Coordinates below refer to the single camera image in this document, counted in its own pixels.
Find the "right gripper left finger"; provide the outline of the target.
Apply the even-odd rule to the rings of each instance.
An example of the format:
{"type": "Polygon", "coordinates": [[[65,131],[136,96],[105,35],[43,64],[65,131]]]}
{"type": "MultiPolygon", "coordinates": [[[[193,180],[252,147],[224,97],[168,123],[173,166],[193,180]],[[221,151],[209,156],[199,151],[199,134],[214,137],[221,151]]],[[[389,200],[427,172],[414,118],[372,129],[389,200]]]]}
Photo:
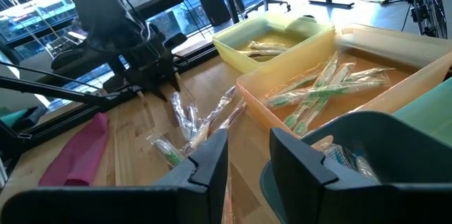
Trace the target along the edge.
{"type": "Polygon", "coordinates": [[[228,134],[219,129],[156,182],[157,223],[220,223],[228,168],[228,134]]]}

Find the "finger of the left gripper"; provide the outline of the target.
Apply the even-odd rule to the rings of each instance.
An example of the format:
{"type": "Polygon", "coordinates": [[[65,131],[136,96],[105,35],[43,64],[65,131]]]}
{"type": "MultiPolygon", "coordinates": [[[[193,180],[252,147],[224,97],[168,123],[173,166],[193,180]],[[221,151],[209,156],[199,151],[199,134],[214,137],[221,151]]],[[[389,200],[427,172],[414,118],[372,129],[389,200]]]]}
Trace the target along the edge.
{"type": "Polygon", "coordinates": [[[165,93],[165,86],[168,80],[166,78],[156,78],[153,80],[153,84],[156,88],[155,95],[159,97],[162,101],[167,102],[167,95],[165,93]]]}
{"type": "Polygon", "coordinates": [[[170,71],[166,73],[167,80],[169,84],[177,91],[180,92],[181,89],[179,87],[177,73],[174,71],[170,71]]]}

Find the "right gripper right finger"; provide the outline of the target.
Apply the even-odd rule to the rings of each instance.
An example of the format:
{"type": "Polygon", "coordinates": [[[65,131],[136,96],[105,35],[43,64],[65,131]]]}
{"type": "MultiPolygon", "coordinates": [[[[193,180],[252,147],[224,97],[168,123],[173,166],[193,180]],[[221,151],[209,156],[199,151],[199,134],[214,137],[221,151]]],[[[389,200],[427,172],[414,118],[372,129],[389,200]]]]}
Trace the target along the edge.
{"type": "Polygon", "coordinates": [[[282,129],[270,131],[270,161],[288,223],[378,223],[370,179],[282,129]]]}

